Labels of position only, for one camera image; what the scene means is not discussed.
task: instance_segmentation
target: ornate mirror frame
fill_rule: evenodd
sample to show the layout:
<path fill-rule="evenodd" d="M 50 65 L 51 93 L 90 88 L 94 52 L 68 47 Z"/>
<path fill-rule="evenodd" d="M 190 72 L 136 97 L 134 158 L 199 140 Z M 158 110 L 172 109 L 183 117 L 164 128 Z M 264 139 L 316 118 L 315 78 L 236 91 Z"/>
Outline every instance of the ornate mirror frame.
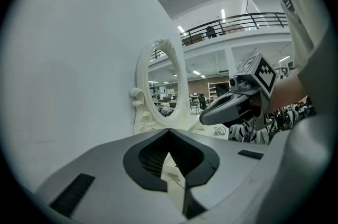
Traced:
<path fill-rule="evenodd" d="M 151 54 L 155 49 L 160 49 L 168 56 L 177 73 L 177 86 L 179 96 L 173 113 L 168 117 L 163 117 L 157 110 L 149 90 L 148 68 Z M 134 135 L 142 132 L 174 127 L 179 119 L 189 113 L 189 103 L 185 94 L 187 91 L 181 82 L 182 68 L 176 56 L 175 49 L 168 39 L 160 39 L 145 47 L 140 54 L 137 62 L 136 83 L 137 88 L 132 88 L 130 96 L 136 100 L 132 106 L 136 108 L 136 117 L 134 124 Z"/>

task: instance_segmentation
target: mirror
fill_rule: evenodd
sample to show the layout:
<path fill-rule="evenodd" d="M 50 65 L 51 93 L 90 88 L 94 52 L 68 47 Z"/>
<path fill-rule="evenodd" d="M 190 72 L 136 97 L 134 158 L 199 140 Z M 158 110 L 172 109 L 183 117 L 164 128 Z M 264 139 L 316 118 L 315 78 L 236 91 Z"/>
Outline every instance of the mirror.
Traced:
<path fill-rule="evenodd" d="M 178 73 L 173 62 L 161 49 L 155 49 L 148 66 L 148 83 L 152 102 L 163 117 L 175 110 L 179 97 Z"/>

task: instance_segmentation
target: sleeve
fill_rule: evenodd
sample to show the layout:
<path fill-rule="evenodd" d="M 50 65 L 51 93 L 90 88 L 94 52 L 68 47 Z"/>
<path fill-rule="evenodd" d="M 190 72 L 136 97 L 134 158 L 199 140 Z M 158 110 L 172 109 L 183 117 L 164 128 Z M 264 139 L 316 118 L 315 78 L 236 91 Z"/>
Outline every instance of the sleeve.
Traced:
<path fill-rule="evenodd" d="M 281 0 L 293 46 L 294 66 L 302 70 L 323 41 L 330 15 L 323 0 Z"/>

